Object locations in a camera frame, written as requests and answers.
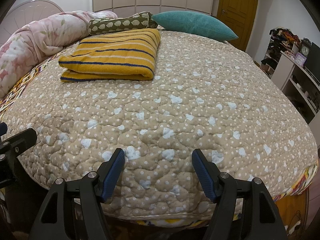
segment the blue gripper pad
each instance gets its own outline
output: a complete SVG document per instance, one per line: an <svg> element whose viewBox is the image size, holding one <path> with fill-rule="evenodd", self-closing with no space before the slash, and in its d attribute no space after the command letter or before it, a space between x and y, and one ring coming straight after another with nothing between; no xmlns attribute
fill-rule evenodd
<svg viewBox="0 0 320 240"><path fill-rule="evenodd" d="M193 168L196 171L196 174L198 176L199 182L201 184L205 196L209 198L212 202L214 202L217 196L214 193L213 180L211 179L209 173L207 172L207 169L205 168L196 151L193 151L191 159Z"/></svg>
<svg viewBox="0 0 320 240"><path fill-rule="evenodd" d="M121 149L119 155L111 166L108 175L103 181L103 192L101 198L106 201L113 194L116 183L124 166L124 151Z"/></svg>

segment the wooden door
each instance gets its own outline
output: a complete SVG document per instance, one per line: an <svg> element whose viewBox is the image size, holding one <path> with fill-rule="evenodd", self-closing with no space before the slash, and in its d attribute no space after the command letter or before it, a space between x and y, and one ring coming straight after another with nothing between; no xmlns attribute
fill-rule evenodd
<svg viewBox="0 0 320 240"><path fill-rule="evenodd" d="M217 18L239 37L230 43L245 51L250 38L258 0L220 0Z"/></svg>

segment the clock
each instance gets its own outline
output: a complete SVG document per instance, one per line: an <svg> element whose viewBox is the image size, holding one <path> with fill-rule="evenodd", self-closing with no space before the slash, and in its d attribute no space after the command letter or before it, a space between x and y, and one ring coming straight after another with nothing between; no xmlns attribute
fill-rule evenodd
<svg viewBox="0 0 320 240"><path fill-rule="evenodd" d="M297 53L297 55L294 59L296 64L298 64L300 67L303 66L303 64L305 63L306 60L307 60L307 58L305 56L303 56L300 52Z"/></svg>
<svg viewBox="0 0 320 240"><path fill-rule="evenodd" d="M305 56L305 57L308 57L308 54L309 54L309 51L310 51L310 48L311 48L311 42L304 38L302 41L301 41L301 45L300 45L300 49L299 49L299 52Z"/></svg>

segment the door frame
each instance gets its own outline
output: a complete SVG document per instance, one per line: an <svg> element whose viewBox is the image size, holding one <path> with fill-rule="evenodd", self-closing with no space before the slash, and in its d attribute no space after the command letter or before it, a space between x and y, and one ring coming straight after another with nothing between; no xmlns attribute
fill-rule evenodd
<svg viewBox="0 0 320 240"><path fill-rule="evenodd" d="M219 6L218 6L218 12L217 12L217 19L218 20L220 20L221 13L222 13L222 2L223 2L223 0L219 0ZM254 23L254 20L256 18L256 14L257 14L257 7L258 7L258 0L254 0L252 17L251 17L251 20L250 20L250 25L249 25L249 30L248 30L247 36L245 38L245 42L244 42L245 48L244 48L243 51L246 51L247 46L248 46L248 42L249 42L249 39L250 39L250 36L251 36L251 32L252 32L253 23Z"/></svg>

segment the bed frame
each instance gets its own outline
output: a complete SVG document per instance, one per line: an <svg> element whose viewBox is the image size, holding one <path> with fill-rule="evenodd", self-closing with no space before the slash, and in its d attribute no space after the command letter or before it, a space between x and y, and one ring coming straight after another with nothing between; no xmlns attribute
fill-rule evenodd
<svg viewBox="0 0 320 240"><path fill-rule="evenodd" d="M8 12L0 24L0 46L24 25L61 12L63 10L49 0L30 0L18 5Z"/></svg>

